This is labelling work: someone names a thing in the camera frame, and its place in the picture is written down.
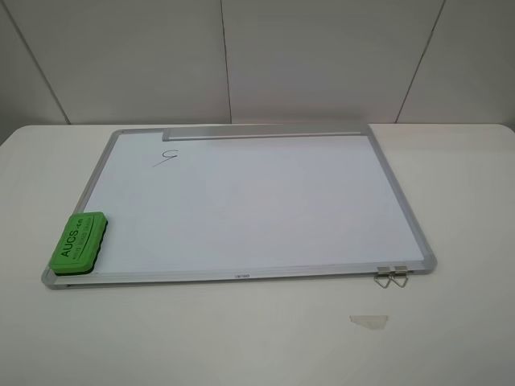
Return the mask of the white aluminium-framed whiteboard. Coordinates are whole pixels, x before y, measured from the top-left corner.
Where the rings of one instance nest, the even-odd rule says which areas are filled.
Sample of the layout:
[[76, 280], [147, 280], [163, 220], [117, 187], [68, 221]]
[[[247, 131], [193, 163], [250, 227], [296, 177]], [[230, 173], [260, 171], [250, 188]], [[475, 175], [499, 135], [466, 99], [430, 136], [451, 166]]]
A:
[[[112, 133], [73, 212], [108, 220], [96, 264], [56, 276], [48, 262], [46, 287], [435, 269], [371, 127], [367, 136], [164, 142], [172, 127]], [[178, 156], [154, 167], [166, 150]]]

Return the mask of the right metal hanging clip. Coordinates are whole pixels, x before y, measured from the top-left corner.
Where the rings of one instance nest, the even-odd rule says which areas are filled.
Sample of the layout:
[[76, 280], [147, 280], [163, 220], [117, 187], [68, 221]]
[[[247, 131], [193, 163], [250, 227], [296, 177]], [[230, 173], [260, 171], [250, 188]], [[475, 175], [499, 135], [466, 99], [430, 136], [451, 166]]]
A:
[[409, 274], [410, 271], [405, 265], [398, 265], [394, 267], [390, 278], [398, 287], [405, 288], [409, 281]]

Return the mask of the green whiteboard eraser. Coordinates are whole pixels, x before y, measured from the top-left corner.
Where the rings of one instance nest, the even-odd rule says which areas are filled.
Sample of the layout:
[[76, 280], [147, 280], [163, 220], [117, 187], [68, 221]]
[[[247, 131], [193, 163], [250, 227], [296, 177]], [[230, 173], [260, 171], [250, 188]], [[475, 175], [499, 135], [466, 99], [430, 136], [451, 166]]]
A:
[[69, 217], [49, 261], [56, 276], [91, 273], [101, 250], [108, 220], [102, 212], [76, 213]]

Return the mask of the clear tape piece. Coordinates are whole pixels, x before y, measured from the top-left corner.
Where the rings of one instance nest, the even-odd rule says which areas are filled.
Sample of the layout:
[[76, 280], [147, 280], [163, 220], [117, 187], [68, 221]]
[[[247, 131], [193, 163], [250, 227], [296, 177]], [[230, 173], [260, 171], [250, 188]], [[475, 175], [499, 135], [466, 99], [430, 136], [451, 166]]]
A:
[[352, 323], [371, 331], [384, 330], [388, 321], [388, 315], [350, 315]]

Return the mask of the left metal hanging clip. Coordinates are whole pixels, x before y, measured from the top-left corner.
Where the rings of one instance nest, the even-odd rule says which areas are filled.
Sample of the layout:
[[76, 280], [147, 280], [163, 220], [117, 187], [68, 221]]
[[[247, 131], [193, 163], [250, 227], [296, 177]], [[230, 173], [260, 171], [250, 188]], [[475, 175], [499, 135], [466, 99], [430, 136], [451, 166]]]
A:
[[390, 267], [378, 267], [373, 279], [382, 289], [388, 289], [393, 277], [394, 271]]

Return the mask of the black handwriting mark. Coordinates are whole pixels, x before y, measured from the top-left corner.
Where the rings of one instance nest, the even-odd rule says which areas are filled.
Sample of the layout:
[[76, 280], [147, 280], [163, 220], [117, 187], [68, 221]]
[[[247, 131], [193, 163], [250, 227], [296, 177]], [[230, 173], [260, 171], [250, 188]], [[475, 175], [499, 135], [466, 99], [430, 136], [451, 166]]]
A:
[[162, 159], [154, 164], [154, 167], [157, 167], [167, 161], [172, 160], [173, 158], [176, 158], [178, 156], [179, 151], [178, 150], [166, 150], [162, 152]]

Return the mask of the grey aluminium pen tray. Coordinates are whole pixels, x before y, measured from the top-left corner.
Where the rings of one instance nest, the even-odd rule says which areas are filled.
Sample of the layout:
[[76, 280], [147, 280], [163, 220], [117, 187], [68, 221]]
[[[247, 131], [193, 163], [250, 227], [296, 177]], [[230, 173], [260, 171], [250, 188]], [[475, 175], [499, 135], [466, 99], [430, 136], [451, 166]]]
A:
[[369, 125], [360, 122], [335, 124], [263, 124], [180, 126], [163, 130], [164, 142], [242, 138], [289, 138], [345, 135], [370, 135]]

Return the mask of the metal hanging clip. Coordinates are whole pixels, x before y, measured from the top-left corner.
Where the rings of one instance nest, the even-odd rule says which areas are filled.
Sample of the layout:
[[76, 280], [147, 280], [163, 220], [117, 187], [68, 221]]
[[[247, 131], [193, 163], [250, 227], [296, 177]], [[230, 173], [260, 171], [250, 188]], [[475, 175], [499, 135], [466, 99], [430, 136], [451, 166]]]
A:
[[382, 289], [388, 289], [393, 277], [394, 271], [390, 267], [378, 267], [373, 279]]
[[405, 288], [409, 281], [409, 274], [410, 271], [405, 265], [398, 265], [394, 267], [390, 278], [398, 287]]

